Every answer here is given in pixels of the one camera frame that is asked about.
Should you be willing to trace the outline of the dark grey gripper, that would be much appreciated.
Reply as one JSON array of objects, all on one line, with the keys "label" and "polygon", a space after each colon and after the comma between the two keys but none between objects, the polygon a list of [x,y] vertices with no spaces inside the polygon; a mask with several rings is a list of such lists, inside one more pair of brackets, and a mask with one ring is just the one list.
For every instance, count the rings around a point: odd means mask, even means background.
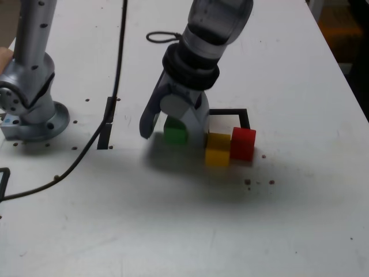
[{"label": "dark grey gripper", "polygon": [[[170,89],[178,95],[170,94]],[[201,102],[198,108],[190,101],[197,99]],[[205,145],[209,131],[209,102],[203,90],[188,88],[162,73],[141,115],[141,137],[150,138],[161,111],[184,124],[188,145]]]}]

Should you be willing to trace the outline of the person's hand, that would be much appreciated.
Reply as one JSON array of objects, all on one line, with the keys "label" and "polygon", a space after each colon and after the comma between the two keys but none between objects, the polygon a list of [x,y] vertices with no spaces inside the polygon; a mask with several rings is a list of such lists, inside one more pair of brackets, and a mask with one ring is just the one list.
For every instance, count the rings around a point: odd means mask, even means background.
[{"label": "person's hand", "polygon": [[12,59],[13,51],[5,47],[0,47],[0,74],[2,74]]}]

